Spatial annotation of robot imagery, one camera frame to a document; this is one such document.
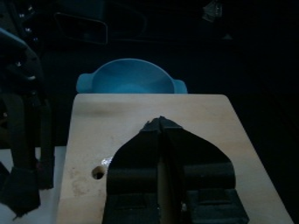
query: dark background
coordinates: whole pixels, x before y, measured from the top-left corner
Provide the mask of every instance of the dark background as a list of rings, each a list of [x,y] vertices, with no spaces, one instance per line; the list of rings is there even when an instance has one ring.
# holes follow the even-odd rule
[[[66,144],[79,74],[93,72],[114,59],[148,60],[184,81],[189,94],[228,97],[297,223],[299,4],[294,0],[222,3],[221,20],[214,24],[201,22],[202,38],[193,43],[109,41],[106,45],[91,45],[61,41],[63,44],[51,42],[43,46],[41,65],[55,119],[55,145]],[[232,40],[221,40],[222,33]]]

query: white surface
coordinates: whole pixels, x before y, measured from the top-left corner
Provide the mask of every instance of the white surface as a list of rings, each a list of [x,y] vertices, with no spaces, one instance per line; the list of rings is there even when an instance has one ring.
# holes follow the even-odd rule
[[[13,220],[14,213],[10,209],[0,204],[0,223],[1,224],[53,224],[55,222],[57,205],[61,191],[61,172],[65,158],[65,147],[54,148],[54,173],[53,173],[53,188],[50,190],[39,191],[41,205],[30,211],[22,218]],[[13,166],[11,156],[9,150],[0,150],[0,161],[3,167],[10,171]]]

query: wooden table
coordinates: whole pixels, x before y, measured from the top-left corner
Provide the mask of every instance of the wooden table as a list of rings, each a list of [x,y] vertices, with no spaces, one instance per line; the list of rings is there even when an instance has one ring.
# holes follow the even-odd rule
[[[101,223],[106,176],[94,179],[91,171],[95,167],[106,171],[102,161],[113,157],[145,122],[158,116],[165,116],[185,130],[213,143],[229,157],[236,173],[237,195],[249,224],[292,223],[229,100],[217,94],[75,96],[57,223]],[[162,224],[170,223],[169,219],[166,215],[162,216]]]

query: blue bowl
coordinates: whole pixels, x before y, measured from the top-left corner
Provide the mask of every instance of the blue bowl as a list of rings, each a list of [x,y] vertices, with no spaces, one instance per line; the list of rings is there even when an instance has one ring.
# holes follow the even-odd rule
[[[77,80],[78,93],[188,94],[181,80],[141,59],[116,59]]]

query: hole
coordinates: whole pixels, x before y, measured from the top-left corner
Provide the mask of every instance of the hole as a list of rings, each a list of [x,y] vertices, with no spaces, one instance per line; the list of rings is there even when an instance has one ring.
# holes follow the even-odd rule
[[[104,177],[104,174],[105,174],[105,170],[102,166],[97,166],[90,172],[93,179],[101,179]]]

